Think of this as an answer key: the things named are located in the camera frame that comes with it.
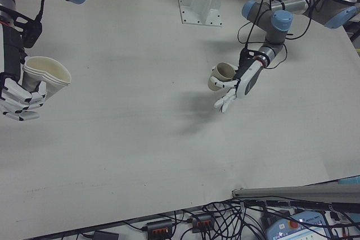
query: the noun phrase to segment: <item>beige cup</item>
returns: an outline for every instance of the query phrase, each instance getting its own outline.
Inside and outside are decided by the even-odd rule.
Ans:
[[[211,73],[209,80],[208,80],[208,87],[210,88],[210,90],[212,91],[217,91],[220,90],[221,87],[217,87],[216,85],[213,84],[213,82],[210,80],[210,78],[212,76],[214,76],[215,78],[219,79],[220,81],[231,81],[232,78],[235,75],[235,71],[232,68],[232,66],[228,63],[225,62],[221,62],[219,64],[216,65],[216,67],[214,68],[213,72]]]
[[[43,56],[26,57],[22,67],[22,87],[33,91],[40,81],[46,82],[46,99],[71,83],[71,74],[58,61]]]

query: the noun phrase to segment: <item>white table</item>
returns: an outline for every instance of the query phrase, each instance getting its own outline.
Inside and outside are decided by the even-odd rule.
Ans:
[[[211,28],[182,25],[177,0],[47,0],[28,53],[61,61],[73,82],[40,119],[1,118],[0,238],[360,174],[360,59],[343,29],[314,23],[248,97],[213,109],[221,93],[206,82],[216,63],[237,63],[246,1],[223,0]],[[39,3],[17,7],[34,17]],[[296,16],[294,32],[306,23]]]

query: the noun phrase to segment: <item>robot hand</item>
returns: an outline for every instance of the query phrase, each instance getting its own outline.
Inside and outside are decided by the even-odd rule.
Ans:
[[[34,91],[28,92],[11,78],[5,78],[0,89],[0,112],[9,118],[24,121],[39,118],[32,110],[43,106],[46,83],[41,81]]]
[[[214,104],[215,108],[220,108],[225,113],[230,103],[237,97],[242,98],[248,94],[257,82],[263,64],[259,60],[248,58],[239,67],[231,65],[235,71],[235,76],[231,81],[220,81],[216,77],[210,78],[211,82],[217,87],[229,88],[225,96],[221,97]]]
[[[232,64],[229,65],[234,69],[235,72],[237,72],[238,70],[237,66]],[[220,108],[220,111],[224,113],[228,108],[228,106],[230,105],[230,103],[236,99],[236,91],[237,91],[237,86],[239,84],[239,80],[220,81],[218,78],[211,76],[210,81],[217,87],[229,88],[227,94],[222,98],[218,99],[214,104],[215,108]]]

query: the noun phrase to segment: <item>red emergency stop button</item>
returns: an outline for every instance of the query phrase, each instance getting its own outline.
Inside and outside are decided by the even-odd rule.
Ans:
[[[299,226],[299,224],[297,222],[289,221],[289,227],[291,229],[296,229],[298,226]]]

